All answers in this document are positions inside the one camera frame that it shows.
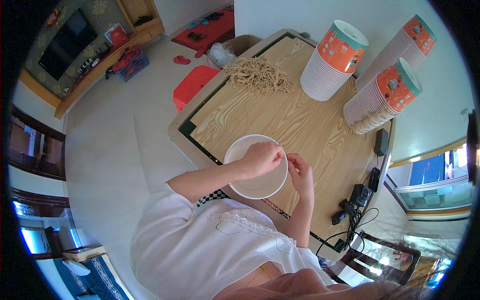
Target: plastic bag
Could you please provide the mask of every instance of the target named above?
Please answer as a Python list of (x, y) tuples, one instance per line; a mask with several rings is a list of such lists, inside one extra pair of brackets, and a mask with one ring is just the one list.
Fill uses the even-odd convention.
[(235, 54), (230, 52), (230, 50), (225, 49), (222, 44), (214, 43), (212, 48), (210, 48), (209, 56), (218, 64), (221, 68), (225, 67), (232, 60), (237, 58)]

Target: hand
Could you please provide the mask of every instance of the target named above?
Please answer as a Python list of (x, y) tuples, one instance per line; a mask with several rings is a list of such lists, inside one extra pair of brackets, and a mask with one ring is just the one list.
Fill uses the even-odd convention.
[(283, 159), (283, 148), (274, 142), (251, 145), (245, 155), (234, 163), (243, 173), (243, 179), (251, 179), (275, 169)]
[(312, 167), (303, 160), (300, 154), (287, 154), (287, 160), (288, 172), (292, 177), (293, 187), (300, 195), (300, 200), (315, 201)]

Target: paper bowl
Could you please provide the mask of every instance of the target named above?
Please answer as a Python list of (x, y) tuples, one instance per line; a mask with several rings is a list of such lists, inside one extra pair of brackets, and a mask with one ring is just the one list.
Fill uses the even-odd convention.
[[(250, 145), (260, 142), (275, 142), (276, 141), (268, 136), (261, 134), (251, 134), (239, 138), (232, 146), (227, 150), (225, 154), (224, 163), (230, 163), (235, 160), (241, 159), (248, 150)], [(228, 185), (242, 197), (260, 200), (268, 198), (278, 192), (288, 174), (288, 162), (285, 152), (283, 152), (283, 159), (280, 165), (270, 172), (248, 180), (239, 180), (229, 183)]]

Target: stack of paper bowls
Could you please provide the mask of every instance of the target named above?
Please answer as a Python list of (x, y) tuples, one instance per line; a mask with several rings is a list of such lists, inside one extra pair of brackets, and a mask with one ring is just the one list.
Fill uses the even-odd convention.
[(330, 99), (353, 74), (367, 46), (357, 28), (335, 20), (303, 70), (303, 91), (318, 101)]
[(413, 68), (399, 58), (343, 106), (345, 121), (355, 133), (364, 134), (398, 115), (421, 92)]
[(430, 27), (418, 16), (410, 19), (380, 52), (355, 86), (361, 90), (375, 76), (403, 57), (412, 68), (417, 68), (435, 45), (437, 38)]

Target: woman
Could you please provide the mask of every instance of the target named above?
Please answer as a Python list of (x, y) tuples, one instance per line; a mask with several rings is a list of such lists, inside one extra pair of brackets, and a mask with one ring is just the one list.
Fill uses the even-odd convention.
[[(228, 198), (209, 201), (192, 214), (198, 199), (230, 182), (261, 176), (282, 159), (288, 160), (300, 195), (285, 234), (263, 213)], [(167, 181), (165, 191), (152, 195), (132, 238), (133, 271), (160, 299), (333, 300), (405, 294), (404, 287), (392, 282), (351, 288), (330, 279), (307, 248), (313, 205), (312, 168), (303, 158), (284, 157), (275, 143), (256, 143), (242, 159), (179, 175)]]

